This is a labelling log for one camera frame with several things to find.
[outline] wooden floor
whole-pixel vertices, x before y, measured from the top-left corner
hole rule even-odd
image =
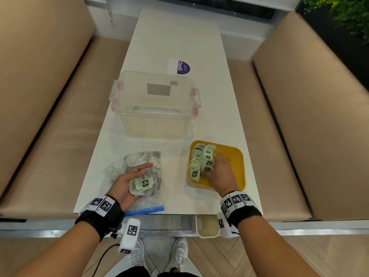
[[[285,239],[324,277],[369,276],[369,236],[285,236]],[[1,238],[1,276],[11,276],[17,269],[51,245],[55,238]],[[83,277],[91,277],[99,257],[116,240],[105,238],[96,249]],[[188,238],[189,258],[204,277],[255,277],[240,239]],[[109,251],[95,277],[103,277],[123,254]]]

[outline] white table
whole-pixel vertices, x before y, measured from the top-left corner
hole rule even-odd
[[[214,191],[192,188],[186,183],[189,148],[196,139],[230,145],[242,151],[245,191],[262,212],[217,24],[143,9],[121,71],[166,74],[170,58],[182,60],[190,66],[186,76],[193,79],[200,90],[201,109],[199,116],[192,121],[191,138],[170,141],[129,138],[119,117],[109,107],[75,213],[99,193],[105,167],[127,154],[146,150],[162,153],[163,183],[155,196],[164,203],[164,214],[216,214],[220,211],[219,195]]]

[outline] green foliage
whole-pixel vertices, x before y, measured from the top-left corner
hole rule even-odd
[[[345,24],[352,34],[369,43],[369,0],[304,0],[306,11],[331,7],[334,20]]]

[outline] purple sticker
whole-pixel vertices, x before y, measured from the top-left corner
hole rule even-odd
[[[177,74],[183,75],[187,74],[188,72],[190,72],[190,66],[186,62],[178,60]]]

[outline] beige bench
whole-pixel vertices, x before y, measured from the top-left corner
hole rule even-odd
[[[129,43],[93,37],[83,0],[27,2],[0,1],[0,214],[73,218]],[[253,60],[301,181],[252,63],[228,60],[265,218],[368,219],[366,90],[296,13]]]

